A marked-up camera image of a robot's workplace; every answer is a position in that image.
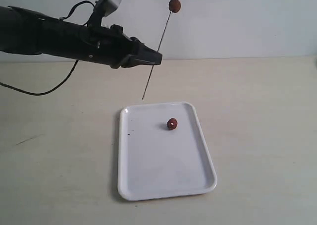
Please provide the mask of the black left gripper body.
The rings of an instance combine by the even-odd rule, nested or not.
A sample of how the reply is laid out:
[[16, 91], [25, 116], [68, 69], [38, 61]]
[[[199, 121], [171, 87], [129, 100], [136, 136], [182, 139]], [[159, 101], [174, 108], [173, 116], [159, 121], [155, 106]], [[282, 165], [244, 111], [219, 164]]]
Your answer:
[[133, 56], [136, 49], [135, 37], [128, 37], [123, 28], [114, 25], [111, 28], [76, 24], [74, 30], [74, 59], [105, 64], [111, 68], [120, 68], [120, 59], [124, 56]]

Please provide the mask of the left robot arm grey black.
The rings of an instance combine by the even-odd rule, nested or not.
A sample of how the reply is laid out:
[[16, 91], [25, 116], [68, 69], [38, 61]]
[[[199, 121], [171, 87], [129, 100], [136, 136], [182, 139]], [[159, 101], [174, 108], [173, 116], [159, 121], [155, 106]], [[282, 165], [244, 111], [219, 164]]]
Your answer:
[[19, 7], [0, 9], [0, 50], [8, 54], [47, 54], [105, 64], [111, 68], [160, 65], [162, 54], [123, 27], [82, 26]]

